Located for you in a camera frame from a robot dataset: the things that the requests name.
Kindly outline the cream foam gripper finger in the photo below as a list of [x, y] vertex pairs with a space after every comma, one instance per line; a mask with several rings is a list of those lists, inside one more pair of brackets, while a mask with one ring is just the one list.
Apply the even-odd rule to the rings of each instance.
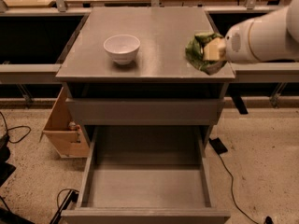
[[226, 44], [224, 38], [214, 38], [204, 46], [205, 61], [224, 61], [226, 55]]

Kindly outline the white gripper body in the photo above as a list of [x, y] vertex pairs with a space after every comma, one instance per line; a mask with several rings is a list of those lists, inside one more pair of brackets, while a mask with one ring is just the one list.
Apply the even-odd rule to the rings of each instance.
[[231, 63], [256, 63], [253, 55], [249, 34], [254, 19], [242, 21], [232, 26], [225, 36], [226, 58]]

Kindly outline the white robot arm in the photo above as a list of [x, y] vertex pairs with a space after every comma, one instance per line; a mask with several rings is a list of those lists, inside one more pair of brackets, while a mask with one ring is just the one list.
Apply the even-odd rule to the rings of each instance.
[[205, 61], [263, 63], [299, 59], [299, 0], [232, 26], [204, 48]]

